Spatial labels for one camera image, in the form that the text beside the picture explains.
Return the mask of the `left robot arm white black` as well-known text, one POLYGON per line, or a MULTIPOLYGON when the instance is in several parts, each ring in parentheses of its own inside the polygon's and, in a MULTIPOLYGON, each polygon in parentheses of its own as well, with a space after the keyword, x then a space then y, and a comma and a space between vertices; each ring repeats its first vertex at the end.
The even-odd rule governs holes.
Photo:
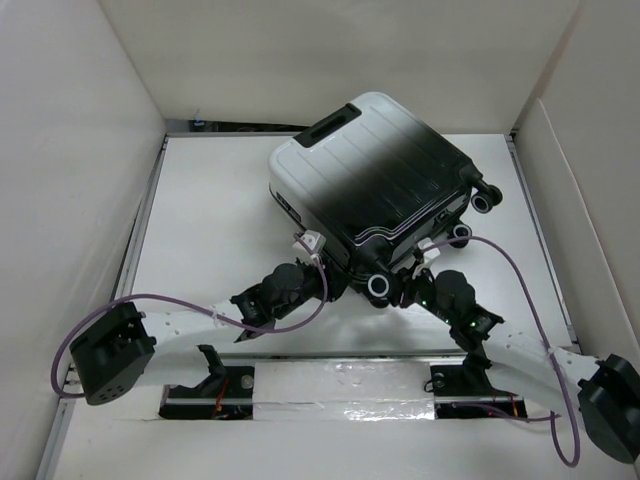
POLYGON ((312 299, 340 298, 347 275, 330 259, 316 257, 277 266, 260 283, 212 307, 180 301, 179 312, 144 313, 129 297, 100 308, 73 339, 70 353, 83 397, 104 405, 138 386, 174 384, 201 396, 216 394, 224 367, 214 345, 281 334, 276 325, 312 299))

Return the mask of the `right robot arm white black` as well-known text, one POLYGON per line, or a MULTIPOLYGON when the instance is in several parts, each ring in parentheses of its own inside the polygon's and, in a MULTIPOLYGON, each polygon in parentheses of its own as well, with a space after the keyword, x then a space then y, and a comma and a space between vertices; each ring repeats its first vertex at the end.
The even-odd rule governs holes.
POLYGON ((493 387, 574 421, 591 442, 625 464, 639 457, 639 374, 626 359, 580 355, 531 336, 480 306, 466 277, 422 266, 398 274, 398 306, 417 305, 442 320, 466 352, 462 381, 474 393, 493 387))

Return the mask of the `white black hard-shell suitcase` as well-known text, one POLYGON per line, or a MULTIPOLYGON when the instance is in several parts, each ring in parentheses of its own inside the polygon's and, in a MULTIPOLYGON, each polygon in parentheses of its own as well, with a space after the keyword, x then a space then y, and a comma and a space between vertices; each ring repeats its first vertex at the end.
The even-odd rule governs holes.
POLYGON ((377 308, 397 303, 399 270, 441 235, 458 248, 468 207, 503 200, 472 159, 386 94, 367 92, 277 147, 269 190, 325 262, 377 308))

